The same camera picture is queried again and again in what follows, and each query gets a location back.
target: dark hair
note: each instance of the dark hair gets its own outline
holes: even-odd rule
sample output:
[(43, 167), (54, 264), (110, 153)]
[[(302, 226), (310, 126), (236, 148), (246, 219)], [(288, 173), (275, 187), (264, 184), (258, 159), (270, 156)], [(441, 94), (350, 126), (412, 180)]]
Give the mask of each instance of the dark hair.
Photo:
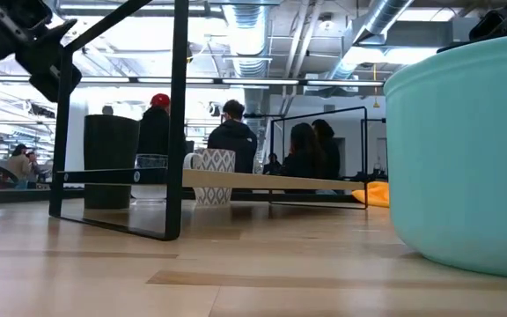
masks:
[(239, 103), (237, 100), (229, 100), (224, 104), (222, 108), (222, 112), (228, 114), (232, 119), (242, 120), (242, 116), (244, 115), (244, 106)]
[(317, 175), (322, 176), (324, 152), (316, 139), (316, 134), (308, 123), (299, 123), (290, 131), (290, 149), (293, 153), (304, 152), (312, 157), (312, 164)]
[(17, 145), (17, 147), (15, 147), (15, 150), (13, 150), (13, 153), (11, 154), (12, 156), (18, 156), (18, 155), (21, 155), (23, 154), (23, 150), (26, 149), (26, 145), (24, 144), (19, 144)]
[(328, 140), (334, 137), (334, 129), (326, 122), (326, 120), (317, 119), (312, 123), (314, 129), (318, 132), (318, 139), (320, 141)]

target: black trash bin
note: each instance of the black trash bin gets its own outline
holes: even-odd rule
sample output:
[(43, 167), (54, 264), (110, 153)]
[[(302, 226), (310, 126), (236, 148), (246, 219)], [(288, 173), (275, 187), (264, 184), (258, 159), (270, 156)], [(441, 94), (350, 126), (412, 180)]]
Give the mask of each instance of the black trash bin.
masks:
[[(85, 117), (85, 170), (134, 168), (140, 123), (120, 116)], [(86, 209), (127, 209), (130, 186), (85, 185)]]

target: turquoise container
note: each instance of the turquoise container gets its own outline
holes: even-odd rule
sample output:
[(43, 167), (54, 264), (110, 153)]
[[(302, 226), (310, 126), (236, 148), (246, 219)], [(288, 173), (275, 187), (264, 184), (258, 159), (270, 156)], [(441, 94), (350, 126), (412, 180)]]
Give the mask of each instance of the turquoise container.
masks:
[(507, 276), (507, 37), (385, 85), (391, 219), (425, 257)]

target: glass cup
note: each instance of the glass cup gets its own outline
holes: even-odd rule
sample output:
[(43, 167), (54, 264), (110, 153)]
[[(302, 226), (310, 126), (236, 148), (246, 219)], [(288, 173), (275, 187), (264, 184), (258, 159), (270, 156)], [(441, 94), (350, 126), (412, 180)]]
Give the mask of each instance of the glass cup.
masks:
[[(167, 155), (136, 154), (135, 168), (167, 168)], [(167, 186), (133, 185), (131, 194), (136, 199), (135, 203), (164, 203)]]

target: person in red cap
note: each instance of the person in red cap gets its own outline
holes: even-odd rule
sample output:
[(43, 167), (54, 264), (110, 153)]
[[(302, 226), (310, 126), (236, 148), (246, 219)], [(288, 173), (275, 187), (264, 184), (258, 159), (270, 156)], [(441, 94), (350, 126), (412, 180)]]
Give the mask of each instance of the person in red cap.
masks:
[(169, 143), (169, 96), (159, 93), (152, 97), (151, 107), (140, 121), (138, 154), (167, 155)]

